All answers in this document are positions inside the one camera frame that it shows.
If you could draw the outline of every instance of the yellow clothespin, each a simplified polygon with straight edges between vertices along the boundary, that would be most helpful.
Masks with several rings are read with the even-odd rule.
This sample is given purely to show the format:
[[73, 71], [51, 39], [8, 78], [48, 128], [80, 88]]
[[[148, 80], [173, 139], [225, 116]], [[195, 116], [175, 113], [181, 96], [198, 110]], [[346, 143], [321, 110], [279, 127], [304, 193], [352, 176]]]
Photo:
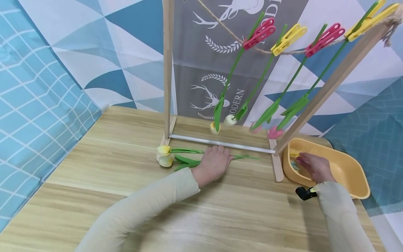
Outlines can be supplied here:
[[292, 43], [297, 41], [300, 37], [302, 37], [306, 32], [307, 28], [301, 27], [300, 24], [295, 24], [282, 38], [280, 43], [275, 44], [271, 51], [274, 56], [278, 56], [285, 49], [287, 49]]
[[380, 8], [385, 5], [386, 0], [379, 0], [378, 4], [375, 8], [368, 14], [367, 18], [362, 22], [360, 28], [357, 31], [352, 32], [356, 25], [354, 25], [348, 32], [344, 34], [344, 37], [348, 39], [348, 41], [352, 42], [357, 39], [359, 36], [364, 34], [367, 30], [372, 28], [374, 25], [382, 21], [383, 19], [387, 18], [390, 14], [394, 13], [399, 4], [391, 4], [386, 7], [381, 13], [374, 17], [374, 15], [380, 10]]

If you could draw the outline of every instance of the fabric backdrop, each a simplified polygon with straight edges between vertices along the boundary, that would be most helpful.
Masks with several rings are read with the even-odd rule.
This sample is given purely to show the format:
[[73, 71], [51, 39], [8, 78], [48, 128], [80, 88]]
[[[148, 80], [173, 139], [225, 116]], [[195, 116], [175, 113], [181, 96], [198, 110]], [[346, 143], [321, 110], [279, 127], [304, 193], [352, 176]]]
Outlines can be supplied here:
[[[162, 0], [19, 0], [43, 37], [81, 89], [102, 109], [117, 104], [163, 111]], [[268, 50], [283, 25], [300, 23], [307, 34], [288, 50], [309, 45], [324, 23], [352, 27], [373, 1], [367, 0], [205, 0], [216, 16], [238, 37], [248, 35], [261, 12], [274, 17], [276, 33], [258, 45]], [[207, 118], [223, 89], [240, 45], [196, 1], [175, 1], [172, 110], [175, 114]], [[400, 27], [391, 48], [379, 43], [319, 111], [302, 133], [322, 135], [348, 113], [379, 94], [403, 75]], [[350, 43], [319, 82], [317, 90], [352, 48]], [[310, 58], [280, 104], [271, 122], [300, 98], [339, 45]], [[249, 126], [283, 91], [303, 55], [276, 58], [250, 110], [240, 122]], [[235, 113], [251, 92], [268, 56], [244, 53], [226, 97], [224, 116]]]
[[100, 115], [15, 1], [0, 1], [0, 232]]
[[363, 200], [388, 251], [403, 251], [403, 77], [337, 123], [324, 138], [362, 165]]

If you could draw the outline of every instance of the beige sleeve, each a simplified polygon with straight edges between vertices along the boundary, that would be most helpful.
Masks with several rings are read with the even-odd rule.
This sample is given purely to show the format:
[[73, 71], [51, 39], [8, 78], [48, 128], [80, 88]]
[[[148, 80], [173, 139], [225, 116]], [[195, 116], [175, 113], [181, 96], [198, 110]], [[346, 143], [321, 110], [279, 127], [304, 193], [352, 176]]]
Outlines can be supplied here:
[[189, 168], [181, 169], [117, 202], [98, 217], [76, 252], [120, 252], [128, 234], [168, 206], [200, 191]]
[[335, 182], [324, 182], [315, 189], [325, 215], [332, 251], [375, 252], [348, 191]]

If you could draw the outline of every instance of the black clothespin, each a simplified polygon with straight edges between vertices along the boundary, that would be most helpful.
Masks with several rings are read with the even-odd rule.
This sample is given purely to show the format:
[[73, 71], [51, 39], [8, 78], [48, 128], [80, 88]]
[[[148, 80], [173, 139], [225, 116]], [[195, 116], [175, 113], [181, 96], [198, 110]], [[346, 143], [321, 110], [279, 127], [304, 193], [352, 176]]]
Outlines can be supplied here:
[[298, 187], [295, 189], [295, 193], [304, 201], [318, 196], [313, 187], [309, 188], [308, 190], [305, 190], [303, 187]]

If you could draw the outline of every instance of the yellow basin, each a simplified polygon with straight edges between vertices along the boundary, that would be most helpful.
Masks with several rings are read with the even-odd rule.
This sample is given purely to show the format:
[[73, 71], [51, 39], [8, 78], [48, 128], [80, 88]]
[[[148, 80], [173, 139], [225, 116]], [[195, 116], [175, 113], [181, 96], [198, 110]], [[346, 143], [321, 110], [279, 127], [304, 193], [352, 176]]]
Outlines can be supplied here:
[[309, 173], [296, 162], [300, 152], [322, 156], [329, 160], [330, 170], [336, 181], [343, 185], [352, 198], [366, 199], [370, 196], [370, 187], [361, 165], [351, 156], [304, 139], [294, 138], [288, 144], [283, 155], [284, 174], [292, 181], [307, 187], [315, 186]]

